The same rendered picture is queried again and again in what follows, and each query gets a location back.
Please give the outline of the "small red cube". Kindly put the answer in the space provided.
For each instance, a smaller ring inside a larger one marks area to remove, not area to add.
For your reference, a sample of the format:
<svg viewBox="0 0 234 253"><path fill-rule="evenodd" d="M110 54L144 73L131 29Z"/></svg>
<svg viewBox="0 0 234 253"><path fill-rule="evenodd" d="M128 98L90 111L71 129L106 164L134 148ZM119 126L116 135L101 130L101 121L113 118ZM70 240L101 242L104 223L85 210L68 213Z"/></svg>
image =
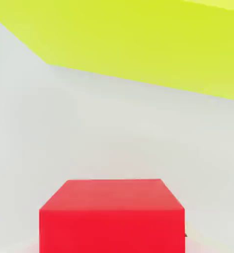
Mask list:
<svg viewBox="0 0 234 253"><path fill-rule="evenodd" d="M186 253L185 237L160 179L68 180L39 210L39 253Z"/></svg>

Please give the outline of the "large yellow box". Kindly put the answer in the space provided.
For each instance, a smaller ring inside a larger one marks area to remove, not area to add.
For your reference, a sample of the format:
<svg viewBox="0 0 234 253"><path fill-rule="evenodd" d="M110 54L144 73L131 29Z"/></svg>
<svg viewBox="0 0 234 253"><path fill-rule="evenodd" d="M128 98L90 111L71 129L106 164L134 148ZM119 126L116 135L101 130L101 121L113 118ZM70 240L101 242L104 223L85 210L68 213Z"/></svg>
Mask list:
<svg viewBox="0 0 234 253"><path fill-rule="evenodd" d="M0 0L50 65L234 100L234 0Z"/></svg>

